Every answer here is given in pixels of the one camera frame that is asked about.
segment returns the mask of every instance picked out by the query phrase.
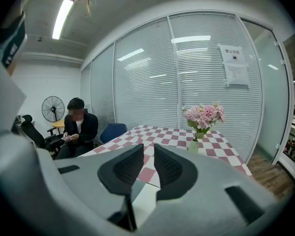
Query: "wooden floor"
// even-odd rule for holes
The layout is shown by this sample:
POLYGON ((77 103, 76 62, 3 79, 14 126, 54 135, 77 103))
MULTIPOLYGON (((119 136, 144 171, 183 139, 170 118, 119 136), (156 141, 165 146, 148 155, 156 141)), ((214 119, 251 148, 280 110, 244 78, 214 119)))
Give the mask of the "wooden floor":
POLYGON ((278 165, 271 165, 257 152, 254 152, 247 164, 254 179, 272 192, 277 199, 291 195, 295 186, 290 177, 278 165))

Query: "red and white tablecloth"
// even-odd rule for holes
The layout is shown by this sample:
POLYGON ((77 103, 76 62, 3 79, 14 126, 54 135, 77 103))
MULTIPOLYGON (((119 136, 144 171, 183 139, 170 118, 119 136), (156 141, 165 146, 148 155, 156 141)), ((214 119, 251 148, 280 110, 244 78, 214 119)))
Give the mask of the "red and white tablecloth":
MULTIPOLYGON (((139 125, 82 156, 101 154, 130 145, 143 144, 144 166, 138 179, 160 187, 159 177, 154 167, 154 143, 170 145, 187 150, 193 137, 194 133, 192 133, 192 130, 139 125)), ((248 176, 252 175, 236 150, 218 131, 207 132, 205 137, 199 142, 198 153, 221 159, 244 174, 247 174, 248 176)))

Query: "vase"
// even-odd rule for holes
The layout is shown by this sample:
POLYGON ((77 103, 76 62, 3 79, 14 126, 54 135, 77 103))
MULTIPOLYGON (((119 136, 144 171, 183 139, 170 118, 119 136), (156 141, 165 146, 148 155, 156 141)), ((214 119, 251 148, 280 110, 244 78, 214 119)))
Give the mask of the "vase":
POLYGON ((199 143, 198 141, 192 140, 189 145, 188 151, 191 153, 198 153, 199 143))

